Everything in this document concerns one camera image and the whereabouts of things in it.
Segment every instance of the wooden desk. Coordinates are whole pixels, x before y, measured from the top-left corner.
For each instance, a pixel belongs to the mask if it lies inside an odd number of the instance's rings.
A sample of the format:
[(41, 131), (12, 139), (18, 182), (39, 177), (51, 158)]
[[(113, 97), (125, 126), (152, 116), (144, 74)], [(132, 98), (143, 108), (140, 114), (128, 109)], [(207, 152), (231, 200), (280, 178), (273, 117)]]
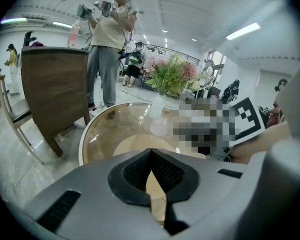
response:
[(84, 117), (90, 121), (87, 98), (88, 52), (63, 47), (22, 49), (21, 77), (32, 118), (58, 157), (55, 136)]

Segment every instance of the black shorts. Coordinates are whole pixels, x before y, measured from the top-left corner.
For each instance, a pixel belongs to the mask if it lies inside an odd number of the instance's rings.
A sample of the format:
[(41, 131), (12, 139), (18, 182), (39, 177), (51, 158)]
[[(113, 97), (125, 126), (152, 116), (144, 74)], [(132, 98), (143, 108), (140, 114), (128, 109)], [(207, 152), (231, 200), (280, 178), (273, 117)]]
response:
[(134, 77), (134, 78), (138, 78), (140, 73), (140, 68), (138, 68), (135, 65), (129, 65), (128, 68), (126, 69), (126, 75), (128, 77)]

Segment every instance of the glass tabletop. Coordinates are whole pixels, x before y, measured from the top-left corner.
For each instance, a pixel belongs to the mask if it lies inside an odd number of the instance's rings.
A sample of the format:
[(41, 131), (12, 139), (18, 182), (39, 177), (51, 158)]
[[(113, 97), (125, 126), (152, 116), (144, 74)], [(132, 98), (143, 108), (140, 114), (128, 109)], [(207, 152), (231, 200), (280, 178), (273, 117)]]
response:
[(162, 118), (167, 122), (167, 134), (151, 133), (150, 103), (124, 103), (108, 108), (96, 116), (85, 129), (79, 150), (80, 163), (85, 165), (119, 154), (147, 148), (165, 149), (187, 156), (205, 159), (186, 141), (173, 135), (173, 110), (164, 108)]

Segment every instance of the bottle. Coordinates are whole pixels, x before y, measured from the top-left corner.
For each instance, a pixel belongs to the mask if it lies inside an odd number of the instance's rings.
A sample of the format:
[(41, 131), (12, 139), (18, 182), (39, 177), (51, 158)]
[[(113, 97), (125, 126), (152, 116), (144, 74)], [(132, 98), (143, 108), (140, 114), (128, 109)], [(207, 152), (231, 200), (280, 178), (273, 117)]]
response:
[(70, 34), (68, 37), (68, 42), (66, 43), (66, 47), (68, 48), (76, 48), (76, 41), (80, 30), (79, 20), (76, 20), (74, 24), (71, 26)]

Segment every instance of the round table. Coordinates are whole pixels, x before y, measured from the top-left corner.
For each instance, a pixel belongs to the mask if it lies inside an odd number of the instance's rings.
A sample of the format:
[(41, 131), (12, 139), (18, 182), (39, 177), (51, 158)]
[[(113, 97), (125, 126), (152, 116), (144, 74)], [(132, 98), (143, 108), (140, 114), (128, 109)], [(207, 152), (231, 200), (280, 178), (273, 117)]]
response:
[[(190, 143), (179, 141), (178, 136), (172, 134), (172, 122), (178, 117), (173, 116), (171, 109), (164, 108), (162, 111), (162, 117), (168, 122), (168, 134), (165, 137), (152, 135), (150, 126), (153, 120), (148, 115), (150, 107), (150, 103), (124, 103), (110, 107), (92, 119), (81, 137), (80, 165), (148, 148), (206, 158), (205, 155), (197, 153)], [(166, 194), (152, 172), (146, 183), (146, 192), (151, 197), (151, 212), (162, 224), (165, 220)]]

